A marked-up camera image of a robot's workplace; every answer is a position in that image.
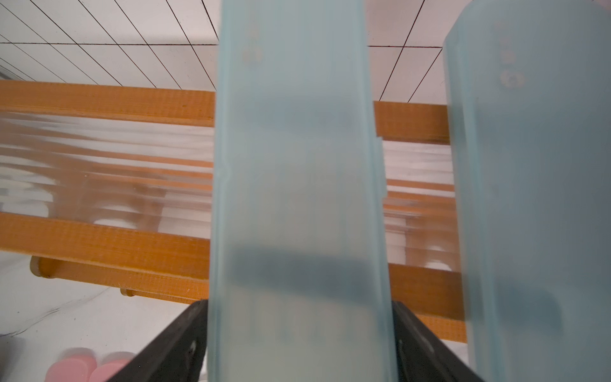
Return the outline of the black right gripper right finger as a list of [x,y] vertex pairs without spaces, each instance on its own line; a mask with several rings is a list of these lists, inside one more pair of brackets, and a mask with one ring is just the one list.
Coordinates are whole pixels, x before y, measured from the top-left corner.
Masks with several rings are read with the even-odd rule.
[[392,303],[398,380],[402,382],[482,382],[402,302]]

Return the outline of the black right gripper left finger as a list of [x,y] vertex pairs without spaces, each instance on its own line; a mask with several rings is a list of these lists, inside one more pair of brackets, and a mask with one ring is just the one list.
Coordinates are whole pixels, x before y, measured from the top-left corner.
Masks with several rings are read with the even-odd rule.
[[192,303],[110,380],[198,381],[207,349],[207,322],[208,301]]

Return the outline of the pink pencil case inner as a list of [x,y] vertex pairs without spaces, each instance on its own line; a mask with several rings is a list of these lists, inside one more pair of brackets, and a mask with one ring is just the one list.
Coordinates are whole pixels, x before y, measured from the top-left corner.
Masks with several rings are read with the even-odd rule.
[[109,353],[93,370],[89,382],[103,382],[109,380],[123,369],[135,357],[130,352]]

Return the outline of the pink pencil case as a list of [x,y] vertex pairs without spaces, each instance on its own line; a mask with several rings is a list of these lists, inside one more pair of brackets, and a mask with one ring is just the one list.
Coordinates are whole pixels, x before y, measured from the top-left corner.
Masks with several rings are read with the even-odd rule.
[[135,357],[130,352],[109,353],[93,370],[89,382],[103,382],[109,380],[123,369]]
[[97,358],[92,350],[71,348],[46,372],[45,382],[88,382],[97,368]]

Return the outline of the pink pencil case outer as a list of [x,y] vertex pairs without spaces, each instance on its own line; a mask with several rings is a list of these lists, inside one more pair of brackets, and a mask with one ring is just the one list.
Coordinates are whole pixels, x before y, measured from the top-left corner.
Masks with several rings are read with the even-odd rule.
[[97,358],[92,350],[71,348],[46,372],[45,382],[88,382],[97,368]]

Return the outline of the orange wooden two-tier shelf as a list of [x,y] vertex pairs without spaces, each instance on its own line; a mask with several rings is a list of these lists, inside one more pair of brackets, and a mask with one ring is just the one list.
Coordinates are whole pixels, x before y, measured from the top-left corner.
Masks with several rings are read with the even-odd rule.
[[[215,115],[212,92],[102,85],[3,81],[1,110],[25,114],[86,117],[104,122],[168,124],[173,129],[211,127]],[[187,191],[212,191],[213,164],[208,161],[153,159],[150,170],[136,166],[135,154],[116,154],[111,164],[87,164],[81,150],[52,143],[27,128],[16,154],[31,148],[43,161],[43,174],[61,181],[60,210],[51,218],[18,213],[1,215],[1,247],[32,257],[34,272],[47,278],[118,287],[124,293],[190,303],[209,296],[211,244],[207,239],[155,232],[154,218],[143,229],[92,224],[94,203],[112,196],[129,200],[127,188],[138,194],[170,186]],[[447,271],[424,265],[425,243],[434,238],[458,241],[451,186],[390,179],[384,211],[405,213],[415,229],[416,264],[390,264],[391,297],[411,308],[440,338],[465,342],[466,323],[458,253],[445,251]]]

